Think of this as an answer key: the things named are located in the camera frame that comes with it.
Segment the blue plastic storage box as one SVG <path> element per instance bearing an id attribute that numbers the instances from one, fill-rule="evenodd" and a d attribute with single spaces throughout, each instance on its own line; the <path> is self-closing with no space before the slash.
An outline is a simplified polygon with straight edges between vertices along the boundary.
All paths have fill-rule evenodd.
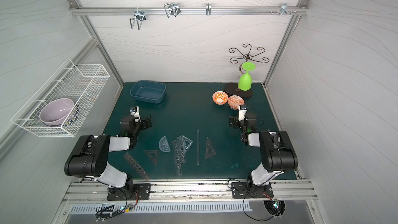
<path id="1" fill-rule="evenodd" d="M 140 80 L 130 90 L 130 96 L 137 101 L 159 104 L 166 95 L 166 85 L 150 80 Z"/>

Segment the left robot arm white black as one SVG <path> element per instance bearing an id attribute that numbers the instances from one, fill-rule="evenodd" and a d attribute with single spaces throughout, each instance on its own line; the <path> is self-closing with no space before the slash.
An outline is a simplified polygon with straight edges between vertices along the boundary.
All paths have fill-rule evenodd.
<path id="1" fill-rule="evenodd" d="M 136 192 L 131 175 L 113 167 L 108 157 L 111 152 L 134 149 L 139 133 L 152 127 L 151 116 L 141 119 L 128 115 L 122 119 L 121 127 L 119 136 L 82 135 L 65 163 L 64 173 L 98 181 L 106 185 L 111 193 L 118 191 L 127 198 L 131 197 Z"/>

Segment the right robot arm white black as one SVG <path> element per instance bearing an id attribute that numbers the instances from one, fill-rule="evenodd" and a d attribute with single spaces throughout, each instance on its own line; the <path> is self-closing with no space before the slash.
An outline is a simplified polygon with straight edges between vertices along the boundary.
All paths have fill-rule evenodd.
<path id="1" fill-rule="evenodd" d="M 273 179 L 298 167 L 298 158 L 287 131 L 259 131 L 257 122 L 258 116 L 253 113 L 229 116 L 229 126 L 241 130 L 241 142 L 260 149 L 261 162 L 250 172 L 247 189 L 268 187 Z"/>

